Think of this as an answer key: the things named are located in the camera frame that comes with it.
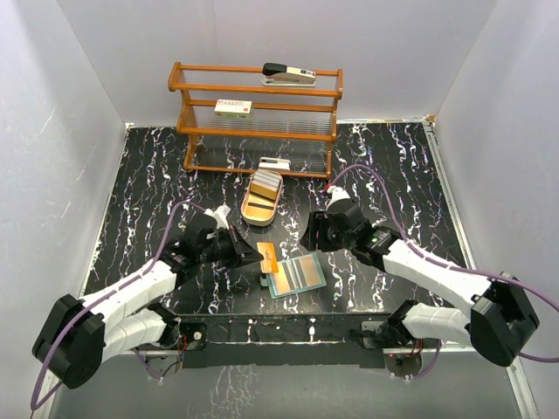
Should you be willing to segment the orange VIP card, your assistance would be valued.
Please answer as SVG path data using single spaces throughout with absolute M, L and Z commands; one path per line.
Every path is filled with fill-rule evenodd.
M 287 295 L 298 289 L 298 284 L 293 278 L 290 268 L 283 263 L 278 263 L 278 270 L 271 273 L 271 281 L 276 296 Z
M 273 274 L 278 271 L 278 261 L 274 244 L 271 242 L 257 242 L 257 250 L 262 256 L 260 269 L 263 274 Z

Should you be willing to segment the mint green card holder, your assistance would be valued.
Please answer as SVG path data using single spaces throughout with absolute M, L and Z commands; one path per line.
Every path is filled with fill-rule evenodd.
M 323 273 L 323 270 L 322 270 L 322 268 L 321 268 L 320 261 L 319 261 L 317 255 L 316 255 L 315 253 L 309 253 L 309 254 L 307 254 L 307 255 L 314 255 L 314 257 L 315 257 L 315 259 L 316 259 L 317 266 L 318 266 L 318 269 L 319 269 L 319 272 L 320 272 L 320 275 L 321 275 L 321 280 L 322 280 L 321 285 L 315 286 L 315 287 L 310 287 L 310 288 L 305 288 L 305 287 L 302 286 L 302 284 L 301 284 L 301 282 L 300 282 L 300 280 L 299 280 L 299 278 L 298 278 L 298 272 L 297 272 L 297 269 L 296 269 L 295 266 L 294 266 L 294 262 L 295 262 L 298 258 L 304 257 L 304 256 L 306 256 L 306 255 L 304 255 L 304 256 L 299 256 L 299 257 L 296 257 L 296 258 L 289 258 L 289 259 L 286 259 L 286 260 L 284 260 L 284 261 L 280 261 L 279 263 L 283 263 L 283 264 L 286 265 L 286 267 L 289 267 L 289 268 L 290 268 L 290 271 L 291 271 L 291 273 L 292 273 L 292 275 L 293 275 L 293 278 L 296 280 L 296 282 L 297 282 L 297 284 L 298 284 L 298 289 L 297 289 L 295 292 L 290 292 L 290 293 L 288 293 L 287 295 L 283 295 L 283 296 L 276 296 L 275 293 L 274 293 L 274 291 L 273 291 L 273 289 L 272 289 L 271 274 L 262 274 L 262 275 L 261 275 L 260 283 L 261 283 L 264 287 L 267 287 L 267 288 L 268 288 L 268 290 L 269 290 L 269 292 L 270 292 L 270 294 L 271 294 L 271 297 L 272 297 L 273 299 L 278 299 L 278 298 L 282 298 L 282 297 L 286 297 L 286 296 L 290 296 L 290 295 L 294 295 L 294 294 L 298 294 L 298 293 L 302 293 L 302 292 L 309 292 L 309 291 L 312 291 L 312 290 L 315 290 L 315 289 L 322 288 L 322 287 L 324 287 L 324 286 L 327 284 L 327 283 L 326 283 L 325 276 L 324 276 L 324 273 Z

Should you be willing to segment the brown gold credit card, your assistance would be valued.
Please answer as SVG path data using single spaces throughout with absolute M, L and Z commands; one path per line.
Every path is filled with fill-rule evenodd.
M 321 275 L 314 255 L 298 258 L 294 262 L 294 266 L 303 287 L 310 288 L 321 285 Z

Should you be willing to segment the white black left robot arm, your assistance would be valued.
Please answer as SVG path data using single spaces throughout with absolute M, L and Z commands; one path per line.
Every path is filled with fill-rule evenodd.
M 103 362 L 127 350 L 176 346 L 180 321 L 159 299 L 182 287 L 191 272 L 203 264 L 235 269 L 262 259 L 225 216 L 210 210 L 197 214 L 138 271 L 79 299 L 59 298 L 31 353 L 66 387 L 78 388 Z

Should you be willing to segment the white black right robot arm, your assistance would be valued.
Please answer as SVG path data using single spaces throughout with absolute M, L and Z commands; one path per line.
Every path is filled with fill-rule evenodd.
M 311 212 L 300 245 L 308 251 L 348 250 L 360 263 L 407 279 L 449 304 L 436 307 L 407 299 L 383 323 L 352 331 L 362 345 L 407 347 L 414 340 L 449 340 L 507 367 L 540 325 L 516 279 L 478 276 L 431 253 L 420 254 L 391 227 L 373 226 L 348 198 Z

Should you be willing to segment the beige oval card tray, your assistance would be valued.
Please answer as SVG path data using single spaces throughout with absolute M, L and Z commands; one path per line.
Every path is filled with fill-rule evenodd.
M 279 173 L 268 169 L 258 169 L 258 170 L 265 170 L 280 175 Z M 283 189 L 283 177 L 280 175 L 282 178 L 282 184 L 279 190 L 278 198 L 275 202 L 271 202 L 271 203 L 266 201 L 254 202 L 249 200 L 249 185 L 253 174 L 250 177 L 248 186 L 245 191 L 245 196 L 241 204 L 241 208 L 240 208 L 241 216 L 244 219 L 244 221 L 249 225 L 257 226 L 257 227 L 266 227 L 273 222 L 277 212 L 277 208 L 279 207 L 279 201 L 280 201 L 279 199 Z

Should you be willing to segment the stack of credit cards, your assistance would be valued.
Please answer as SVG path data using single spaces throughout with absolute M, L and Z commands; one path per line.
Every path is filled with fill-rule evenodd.
M 275 202 L 280 193 L 282 178 L 273 172 L 265 170 L 256 171 L 249 185 L 250 201 Z

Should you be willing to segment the black front base bar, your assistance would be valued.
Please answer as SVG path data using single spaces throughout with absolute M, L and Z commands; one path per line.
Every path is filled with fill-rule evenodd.
M 181 318 L 184 368 L 229 366 L 384 367 L 381 348 L 353 335 L 374 313 L 211 314 Z

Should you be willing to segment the wooden three-tier shelf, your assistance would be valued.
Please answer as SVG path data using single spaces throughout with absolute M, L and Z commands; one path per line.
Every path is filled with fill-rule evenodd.
M 309 70 L 314 88 L 263 86 L 260 67 L 174 63 L 168 89 L 181 95 L 176 132 L 187 170 L 251 173 L 261 157 L 288 159 L 284 175 L 328 179 L 337 138 L 343 71 Z M 252 102 L 250 120 L 214 114 L 217 100 Z

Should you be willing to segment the white red staples box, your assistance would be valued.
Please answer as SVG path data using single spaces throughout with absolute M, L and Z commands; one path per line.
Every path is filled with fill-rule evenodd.
M 217 100 L 214 114 L 218 118 L 229 120 L 250 120 L 252 117 L 252 102 L 247 100 Z

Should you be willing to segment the black grey stapler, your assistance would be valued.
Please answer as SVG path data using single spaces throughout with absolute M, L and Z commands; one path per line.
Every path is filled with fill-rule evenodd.
M 265 63 L 262 75 L 263 86 L 314 88 L 316 84 L 315 72 L 279 63 Z

